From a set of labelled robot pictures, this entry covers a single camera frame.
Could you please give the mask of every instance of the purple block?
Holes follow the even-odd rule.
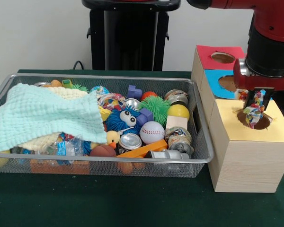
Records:
[[[140,100],[142,96],[142,90],[136,89],[135,85],[129,85],[128,86],[128,92],[126,98],[135,98]]]
[[[146,122],[153,121],[153,114],[146,108],[140,110],[140,115],[137,117],[137,122],[140,126],[143,126]]]

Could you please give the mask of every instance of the light blue towel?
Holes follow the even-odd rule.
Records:
[[[44,87],[14,86],[0,107],[0,151],[56,132],[106,143],[96,92],[66,100]]]

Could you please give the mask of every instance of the green tablecloth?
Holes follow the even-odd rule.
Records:
[[[99,74],[98,71],[21,70]],[[190,77],[189,72],[101,75]],[[215,193],[197,178],[0,174],[1,226],[284,226],[284,177],[277,193]]]

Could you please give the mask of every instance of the black stand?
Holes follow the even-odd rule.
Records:
[[[169,16],[180,0],[82,0],[90,11],[94,70],[162,70]]]

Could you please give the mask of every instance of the wire mesh basket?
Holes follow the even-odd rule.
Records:
[[[0,153],[0,172],[42,173],[42,174],[84,174],[84,175],[129,175],[196,177],[205,163],[213,158],[213,146],[206,125],[201,99],[196,84],[188,79],[173,78],[131,78],[115,76],[82,76],[18,73],[7,77],[0,86],[0,106],[6,102],[8,91],[18,83],[33,85],[37,82],[51,82],[71,79],[73,84],[87,88],[97,85],[110,92],[127,94],[128,85],[136,85],[142,91],[155,91],[164,96],[172,89],[188,93],[190,119],[188,131],[192,135],[195,152],[191,159],[117,158],[85,156],[50,156]],[[58,160],[72,160],[72,164],[60,165]],[[119,166],[132,168],[127,174]]]

